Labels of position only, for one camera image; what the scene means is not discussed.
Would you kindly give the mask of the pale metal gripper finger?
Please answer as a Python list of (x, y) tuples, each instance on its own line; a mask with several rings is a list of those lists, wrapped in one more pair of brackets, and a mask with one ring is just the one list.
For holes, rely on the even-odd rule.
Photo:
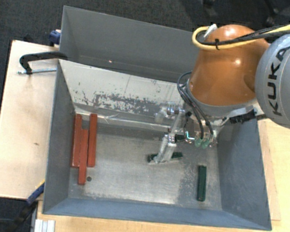
[(162, 143), (161, 143), (159, 152), (156, 154), (156, 156), (153, 156), (152, 162), (154, 164), (159, 164), (159, 163), (162, 163), (164, 161), (164, 155), (166, 154), (168, 140), (169, 140), (168, 135), (165, 134), (163, 139), (162, 139)]
[(175, 148), (176, 148), (176, 142), (175, 142), (175, 137), (174, 136), (171, 136), (171, 135), (168, 135), (168, 146), (167, 146), (167, 150), (166, 150), (166, 153), (164, 155), (164, 161), (163, 162), (167, 162), (167, 161), (170, 161), (173, 154), (174, 154), (174, 151), (175, 151)]

